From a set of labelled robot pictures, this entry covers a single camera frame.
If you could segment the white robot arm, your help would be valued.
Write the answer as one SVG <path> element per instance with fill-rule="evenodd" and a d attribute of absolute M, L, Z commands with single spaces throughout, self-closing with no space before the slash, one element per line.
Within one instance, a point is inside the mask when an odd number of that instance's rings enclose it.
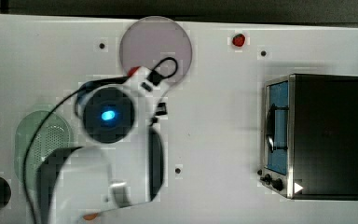
<path fill-rule="evenodd" d="M 156 70 L 85 83 L 76 113 L 85 145 L 55 149 L 37 170 L 41 224 L 152 202 L 164 178 L 162 139 L 154 125 L 169 90 Z"/>

